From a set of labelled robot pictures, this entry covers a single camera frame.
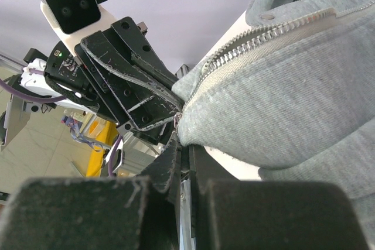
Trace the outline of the grey zip hoodie jacket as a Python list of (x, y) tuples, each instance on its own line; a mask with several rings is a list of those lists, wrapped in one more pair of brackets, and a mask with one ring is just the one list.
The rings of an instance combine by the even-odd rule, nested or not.
[(374, 245), (374, 0), (252, 0), (246, 23), (173, 85), (181, 144), (339, 186)]

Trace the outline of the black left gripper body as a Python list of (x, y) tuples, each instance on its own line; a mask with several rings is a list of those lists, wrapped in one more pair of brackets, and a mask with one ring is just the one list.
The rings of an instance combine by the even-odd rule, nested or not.
[[(104, 31), (98, 32), (104, 32), (110, 36), (114, 35), (114, 33), (111, 31), (111, 26)], [(150, 144), (167, 144), (170, 138), (170, 122), (149, 131), (136, 130), (132, 126), (129, 117), (126, 115), (122, 106), (120, 106), (120, 103), (109, 89), (108, 83), (106, 83), (100, 75), (98, 71), (99, 68), (96, 67), (88, 55), (85, 54), (83, 49), (80, 47), (80, 43), (74, 48), (74, 51), (76, 52), (76, 60), (81, 63), (84, 76), (86, 79), (88, 79), (91, 86), (95, 89), (100, 101), (103, 103), (99, 110), (101, 116), (103, 118), (107, 118), (108, 120), (114, 121), (119, 134), (122, 136), (131, 132), (135, 135), (135, 137)]]

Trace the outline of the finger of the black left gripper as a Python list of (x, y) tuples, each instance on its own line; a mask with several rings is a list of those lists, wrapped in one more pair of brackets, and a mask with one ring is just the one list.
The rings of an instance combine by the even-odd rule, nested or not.
[(135, 23), (132, 18), (124, 17), (111, 24), (111, 31), (116, 50), (129, 63), (138, 66), (166, 88), (172, 88), (177, 77), (166, 68), (148, 42), (145, 22)]
[(136, 130), (149, 131), (172, 122), (182, 110), (182, 100), (171, 89), (129, 63), (116, 50), (114, 36), (96, 32), (82, 39), (80, 47), (99, 68), (100, 75)]

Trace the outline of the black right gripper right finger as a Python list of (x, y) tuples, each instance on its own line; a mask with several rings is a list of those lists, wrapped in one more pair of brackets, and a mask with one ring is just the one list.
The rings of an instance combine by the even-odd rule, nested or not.
[(324, 182), (241, 181), (189, 151), (197, 249), (368, 249), (349, 199)]

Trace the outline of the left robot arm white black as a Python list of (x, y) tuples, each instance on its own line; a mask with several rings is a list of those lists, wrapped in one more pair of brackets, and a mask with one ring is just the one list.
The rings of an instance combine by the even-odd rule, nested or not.
[(159, 59), (144, 23), (125, 17), (81, 40), (72, 52), (64, 43), (49, 56), (30, 49), (26, 67), (12, 76), (12, 96), (1, 115), (1, 146), (26, 126), (31, 113), (61, 106), (112, 122), (151, 145), (166, 144), (183, 102), (172, 93), (177, 78)]

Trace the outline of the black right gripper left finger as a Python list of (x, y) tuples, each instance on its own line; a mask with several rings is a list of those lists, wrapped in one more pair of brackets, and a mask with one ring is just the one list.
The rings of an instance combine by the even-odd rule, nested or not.
[(1, 214), (2, 249), (178, 249), (180, 144), (134, 177), (34, 178)]

